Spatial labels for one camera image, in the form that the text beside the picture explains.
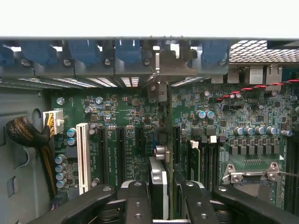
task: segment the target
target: connector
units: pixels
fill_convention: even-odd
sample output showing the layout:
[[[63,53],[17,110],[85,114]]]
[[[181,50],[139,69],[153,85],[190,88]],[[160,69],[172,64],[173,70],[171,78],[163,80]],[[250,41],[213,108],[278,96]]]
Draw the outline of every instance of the connector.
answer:
[[[54,119],[54,134],[59,134],[64,131],[64,113],[63,111],[46,111],[43,112],[43,126],[47,115],[53,114]]]
[[[91,188],[88,123],[77,124],[76,130],[77,130],[79,193],[81,195],[89,191]]]

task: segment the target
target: white pci slot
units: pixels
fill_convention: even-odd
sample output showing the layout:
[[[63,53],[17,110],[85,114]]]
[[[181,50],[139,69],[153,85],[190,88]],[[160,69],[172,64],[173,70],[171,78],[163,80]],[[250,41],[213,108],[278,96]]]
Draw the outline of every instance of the white pci slot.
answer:
[[[80,195],[91,188],[90,150],[88,137],[88,123],[76,125],[77,151],[78,151],[78,175]]]

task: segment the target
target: motherboard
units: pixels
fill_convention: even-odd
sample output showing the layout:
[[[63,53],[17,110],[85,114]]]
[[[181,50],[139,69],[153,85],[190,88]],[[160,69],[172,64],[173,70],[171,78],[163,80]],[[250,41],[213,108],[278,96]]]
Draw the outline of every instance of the motherboard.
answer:
[[[64,132],[54,138],[57,171],[64,170],[57,179],[59,191],[67,192],[69,200],[79,195],[77,124],[89,127],[92,186],[118,188],[128,180],[148,182],[155,132],[166,124],[171,161],[180,164],[185,179],[208,190],[231,184],[283,208],[285,178],[269,176],[269,169],[285,171],[286,139],[298,118],[297,97],[289,85],[279,94],[264,89],[241,94],[240,89],[238,84],[204,82],[171,88],[170,108],[137,88],[53,91],[53,109],[64,113]]]

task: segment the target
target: power connector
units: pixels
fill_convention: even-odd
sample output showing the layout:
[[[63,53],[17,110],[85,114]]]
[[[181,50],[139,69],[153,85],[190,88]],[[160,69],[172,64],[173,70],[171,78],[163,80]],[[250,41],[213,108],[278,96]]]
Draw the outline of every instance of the power connector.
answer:
[[[59,134],[64,131],[64,113],[63,111],[46,111],[43,112],[43,126],[47,115],[53,114],[54,119],[54,134]]]

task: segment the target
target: gray metal panel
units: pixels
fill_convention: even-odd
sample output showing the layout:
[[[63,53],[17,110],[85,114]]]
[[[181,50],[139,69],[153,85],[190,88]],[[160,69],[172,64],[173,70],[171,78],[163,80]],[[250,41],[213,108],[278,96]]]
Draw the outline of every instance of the gray metal panel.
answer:
[[[43,96],[38,91],[0,88],[0,144],[3,143],[3,127],[9,120],[26,115],[38,130],[42,128],[40,112],[49,110]],[[49,194],[43,174],[41,160],[32,159],[28,165],[15,168],[24,162],[16,160],[15,150],[21,146],[6,136],[6,144],[0,147],[0,223],[15,224],[18,220],[25,224],[49,210]],[[16,177],[18,192],[10,198],[7,195],[7,181]]]

